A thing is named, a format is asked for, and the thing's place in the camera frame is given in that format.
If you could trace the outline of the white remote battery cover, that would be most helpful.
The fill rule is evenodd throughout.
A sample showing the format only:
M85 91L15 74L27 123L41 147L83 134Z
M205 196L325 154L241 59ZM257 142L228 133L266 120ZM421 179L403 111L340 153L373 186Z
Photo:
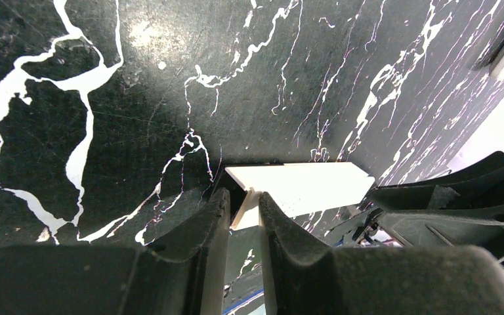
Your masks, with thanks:
M231 229L259 224L259 198L267 192L288 217L359 204L375 179L351 162L231 166L225 171L245 192Z

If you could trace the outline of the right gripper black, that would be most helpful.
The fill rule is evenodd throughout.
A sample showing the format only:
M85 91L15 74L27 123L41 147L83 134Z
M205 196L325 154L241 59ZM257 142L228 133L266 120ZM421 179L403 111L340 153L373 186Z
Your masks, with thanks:
M324 240L354 247L383 230L405 247L473 245L504 268L504 153L421 182L380 186L363 213L332 228Z

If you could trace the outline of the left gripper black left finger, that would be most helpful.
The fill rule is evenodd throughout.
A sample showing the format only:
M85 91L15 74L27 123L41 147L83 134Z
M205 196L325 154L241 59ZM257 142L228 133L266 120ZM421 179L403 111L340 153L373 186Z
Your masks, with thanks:
M221 188L146 246L0 247L0 314L220 314L229 225Z

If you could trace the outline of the black marble pattern mat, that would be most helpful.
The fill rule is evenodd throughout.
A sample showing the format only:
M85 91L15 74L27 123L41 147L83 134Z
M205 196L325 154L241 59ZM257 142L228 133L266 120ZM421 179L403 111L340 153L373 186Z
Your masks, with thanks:
M504 1L0 1L0 247L146 246L233 165L441 175L504 97ZM320 240L371 207L292 217ZM257 227L220 314L263 313Z

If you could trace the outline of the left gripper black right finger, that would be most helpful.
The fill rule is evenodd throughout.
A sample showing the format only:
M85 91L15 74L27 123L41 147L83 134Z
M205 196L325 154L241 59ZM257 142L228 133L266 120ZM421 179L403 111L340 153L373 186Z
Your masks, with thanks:
M259 198L267 314L504 314L504 271L484 249L338 247Z

